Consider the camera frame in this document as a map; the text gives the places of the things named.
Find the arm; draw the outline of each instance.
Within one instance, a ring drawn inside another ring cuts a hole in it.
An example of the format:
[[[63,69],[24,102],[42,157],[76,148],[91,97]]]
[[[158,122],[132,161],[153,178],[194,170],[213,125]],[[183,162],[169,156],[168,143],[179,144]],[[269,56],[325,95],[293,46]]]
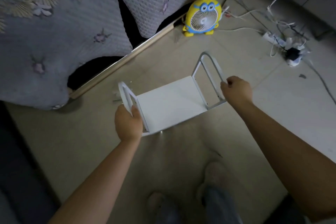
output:
[[[121,105],[115,113],[119,145],[65,201],[49,224],[105,224],[117,199],[142,135],[142,119],[136,107],[132,115]]]
[[[256,107],[248,82],[236,76],[227,82],[226,100],[305,214],[312,221],[336,217],[336,164]]]

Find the forearm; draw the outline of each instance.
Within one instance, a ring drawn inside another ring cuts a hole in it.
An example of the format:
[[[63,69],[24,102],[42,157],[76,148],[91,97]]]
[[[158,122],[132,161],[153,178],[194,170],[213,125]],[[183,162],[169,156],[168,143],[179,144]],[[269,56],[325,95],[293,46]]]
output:
[[[120,142],[66,200],[49,224],[106,223],[139,142]]]
[[[252,103],[234,107],[271,167],[312,219],[336,214],[336,164]]]

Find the fan grille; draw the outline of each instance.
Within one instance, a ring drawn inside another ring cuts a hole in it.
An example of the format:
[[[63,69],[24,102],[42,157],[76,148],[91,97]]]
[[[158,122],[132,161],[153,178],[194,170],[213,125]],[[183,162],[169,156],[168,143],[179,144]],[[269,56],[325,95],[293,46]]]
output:
[[[217,10],[201,12],[198,11],[191,18],[191,28],[195,31],[205,31],[211,28],[217,21]]]

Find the tiled floor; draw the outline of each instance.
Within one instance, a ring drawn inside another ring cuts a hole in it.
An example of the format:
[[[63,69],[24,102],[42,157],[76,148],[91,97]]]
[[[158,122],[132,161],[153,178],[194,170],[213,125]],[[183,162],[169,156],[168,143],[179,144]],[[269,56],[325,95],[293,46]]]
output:
[[[250,8],[261,8],[272,0],[244,1]],[[246,11],[236,0],[227,0],[226,4],[234,14]],[[284,19],[306,23],[307,28],[321,27],[288,0],[279,0],[273,11]],[[260,14],[255,16],[276,30]],[[263,29],[252,16],[244,18],[224,17],[219,29]],[[310,59],[336,95],[336,38],[317,42],[307,33],[311,37]],[[7,107],[51,186],[65,201],[119,143],[114,112],[120,103],[113,102],[117,83],[124,81],[135,94],[144,93],[190,75],[200,53],[208,51],[225,76],[237,75],[251,83],[254,101],[261,109],[336,162],[336,106],[306,64],[290,68],[280,55],[271,58],[270,50],[271,44],[252,30],[185,38],[177,27],[58,111],[12,104]],[[200,71],[197,79],[207,100],[216,101],[204,72]],[[286,194],[243,121],[229,104],[224,104],[142,139],[110,223],[151,223],[145,201],[154,190],[174,197],[187,223],[204,223],[203,209],[193,198],[204,167],[211,160],[226,166],[228,189],[244,223],[262,223]]]

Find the jeans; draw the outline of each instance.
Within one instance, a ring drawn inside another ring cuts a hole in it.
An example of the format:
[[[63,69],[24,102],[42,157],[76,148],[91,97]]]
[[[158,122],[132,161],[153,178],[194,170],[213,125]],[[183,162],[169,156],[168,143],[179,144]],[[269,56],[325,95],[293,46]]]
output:
[[[242,224],[228,192],[208,186],[204,190],[202,204],[205,207],[207,224]],[[182,224],[178,207],[172,200],[163,201],[155,224]]]

